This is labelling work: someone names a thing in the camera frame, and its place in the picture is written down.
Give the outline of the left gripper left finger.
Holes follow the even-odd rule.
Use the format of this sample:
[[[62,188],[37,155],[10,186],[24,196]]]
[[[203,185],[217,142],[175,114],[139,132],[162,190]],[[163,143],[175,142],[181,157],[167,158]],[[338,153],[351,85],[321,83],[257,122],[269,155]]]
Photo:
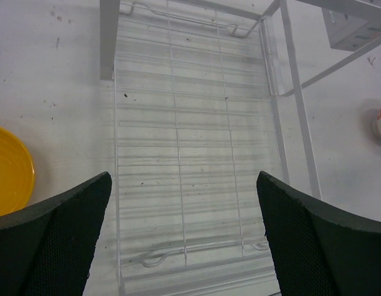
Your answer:
[[[82,295],[111,190],[103,172],[0,216],[0,295]]]

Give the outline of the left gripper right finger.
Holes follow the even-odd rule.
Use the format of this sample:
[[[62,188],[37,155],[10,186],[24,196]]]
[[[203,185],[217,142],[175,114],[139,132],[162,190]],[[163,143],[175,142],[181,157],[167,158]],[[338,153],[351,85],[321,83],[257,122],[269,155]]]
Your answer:
[[[265,171],[256,189],[282,295],[381,295],[381,222],[329,205]]]

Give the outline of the yellow plastic bowl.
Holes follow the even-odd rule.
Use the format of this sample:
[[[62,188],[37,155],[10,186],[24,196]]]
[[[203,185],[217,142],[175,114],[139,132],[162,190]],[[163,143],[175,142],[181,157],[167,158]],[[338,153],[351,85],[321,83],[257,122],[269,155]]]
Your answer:
[[[0,127],[0,216],[26,207],[35,179],[35,166],[26,145]]]

